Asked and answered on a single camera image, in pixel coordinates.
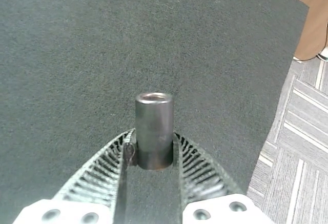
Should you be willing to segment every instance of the steel tube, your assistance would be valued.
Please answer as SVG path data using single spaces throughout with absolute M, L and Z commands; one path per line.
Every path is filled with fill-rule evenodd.
M 138 165 L 158 170 L 173 161 L 173 98 L 164 93 L 142 93 L 135 100 Z

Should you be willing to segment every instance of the screw hole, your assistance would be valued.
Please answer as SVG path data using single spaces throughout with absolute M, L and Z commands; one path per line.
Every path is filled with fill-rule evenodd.
M 211 218 L 211 215 L 206 210 L 196 210 L 194 212 L 194 218 L 196 220 L 208 220 Z
M 247 210 L 246 206 L 244 204 L 240 203 L 240 202 L 232 202 L 229 205 L 229 207 L 232 211 L 235 211 L 235 212 L 246 211 Z
M 96 213 L 88 213 L 82 217 L 82 224 L 96 224 L 99 220 L 99 216 Z
M 54 210 L 49 210 L 47 211 L 43 216 L 42 216 L 42 221 L 53 221 L 60 215 L 60 210 L 54 209 Z

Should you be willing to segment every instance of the carpet floor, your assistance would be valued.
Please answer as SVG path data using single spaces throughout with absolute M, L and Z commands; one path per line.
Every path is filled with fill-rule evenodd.
M 276 224 L 328 223 L 328 68 L 293 61 L 248 196 Z

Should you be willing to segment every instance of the cylinder opening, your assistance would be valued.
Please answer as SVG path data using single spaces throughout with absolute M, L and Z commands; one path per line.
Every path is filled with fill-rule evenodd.
M 167 103 L 172 100 L 171 95 L 160 92 L 142 93 L 137 96 L 137 101 L 144 104 Z

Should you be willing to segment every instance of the gray carpet tile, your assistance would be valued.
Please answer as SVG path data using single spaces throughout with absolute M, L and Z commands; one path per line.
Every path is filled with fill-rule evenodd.
M 328 70 L 293 61 L 248 196 L 276 224 L 328 223 Z

